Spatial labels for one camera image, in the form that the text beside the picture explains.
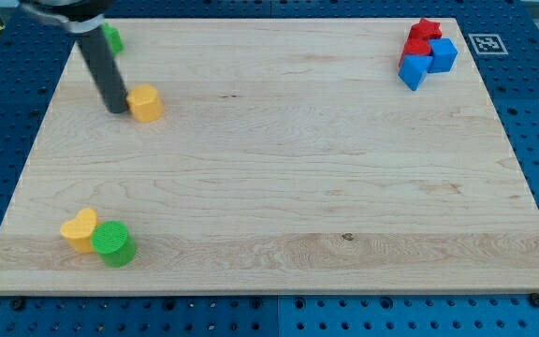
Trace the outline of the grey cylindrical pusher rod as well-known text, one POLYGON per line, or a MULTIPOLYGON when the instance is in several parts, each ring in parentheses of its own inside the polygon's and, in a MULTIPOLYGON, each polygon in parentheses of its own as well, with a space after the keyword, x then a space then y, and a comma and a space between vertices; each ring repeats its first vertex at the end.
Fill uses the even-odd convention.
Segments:
POLYGON ((128 111, 124 79, 103 29, 97 26, 80 34, 77 43, 108 112, 119 114, 128 111))

